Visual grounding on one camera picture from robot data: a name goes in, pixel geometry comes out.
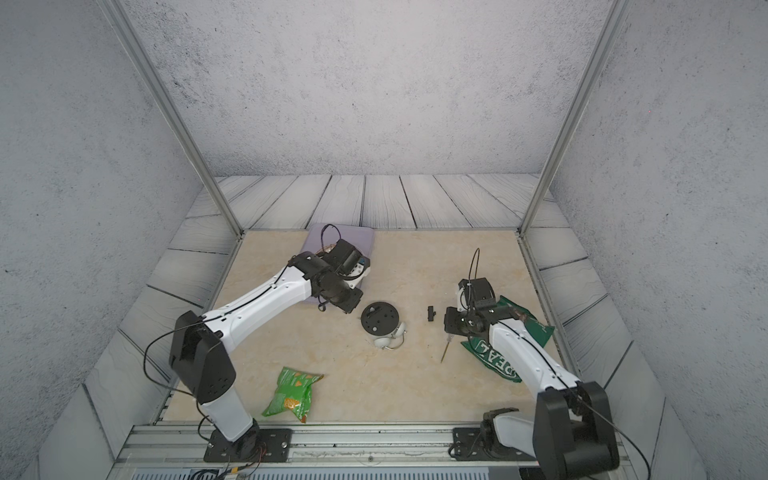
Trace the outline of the clear handled screwdriver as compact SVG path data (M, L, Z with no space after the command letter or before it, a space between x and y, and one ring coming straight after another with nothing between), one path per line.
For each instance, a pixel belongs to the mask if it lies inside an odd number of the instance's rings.
M447 338L446 338L446 343L444 345L444 348L442 350L442 354L441 354L441 357L440 357L440 364L442 364L444 362L444 360L445 360L445 357L447 355L447 351L448 351L449 346L451 344L452 338L453 338L452 335L448 335Z

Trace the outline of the white alarm clock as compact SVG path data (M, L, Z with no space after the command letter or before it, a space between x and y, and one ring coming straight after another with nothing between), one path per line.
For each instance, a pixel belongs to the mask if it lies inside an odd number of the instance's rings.
M360 320L376 348L397 350L405 343L406 324L391 303L377 301L369 304L363 309Z

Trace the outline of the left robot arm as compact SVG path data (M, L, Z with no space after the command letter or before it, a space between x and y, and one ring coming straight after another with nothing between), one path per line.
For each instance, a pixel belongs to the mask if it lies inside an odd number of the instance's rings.
M169 365L215 427L217 439L234 445L258 433L234 383L231 359L252 334L293 306L316 298L346 314L360 303L360 282L370 259L340 239L331 248L294 255L272 278L222 307L176 320Z

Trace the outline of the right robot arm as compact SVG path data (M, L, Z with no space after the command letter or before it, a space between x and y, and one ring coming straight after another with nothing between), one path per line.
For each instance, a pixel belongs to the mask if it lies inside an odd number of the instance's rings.
M546 479L579 479L620 464L616 430L604 389L560 365L544 346L554 330L526 308L497 297L485 278L463 279L457 304L444 315L447 333L465 337L476 357L520 380L535 403L484 413L476 432L457 429L449 449L460 461L511 461L528 456Z

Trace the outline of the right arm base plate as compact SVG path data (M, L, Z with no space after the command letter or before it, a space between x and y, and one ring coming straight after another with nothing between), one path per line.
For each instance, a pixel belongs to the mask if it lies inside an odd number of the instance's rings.
M456 427L448 455L456 461L533 461L534 457L502 446L481 427Z

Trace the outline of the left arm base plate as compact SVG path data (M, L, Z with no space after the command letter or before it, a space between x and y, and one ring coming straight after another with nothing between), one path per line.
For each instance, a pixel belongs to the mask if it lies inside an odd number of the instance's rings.
M293 430L254 426L236 441L229 441L218 430L212 432L203 455L205 463L285 463L288 460Z

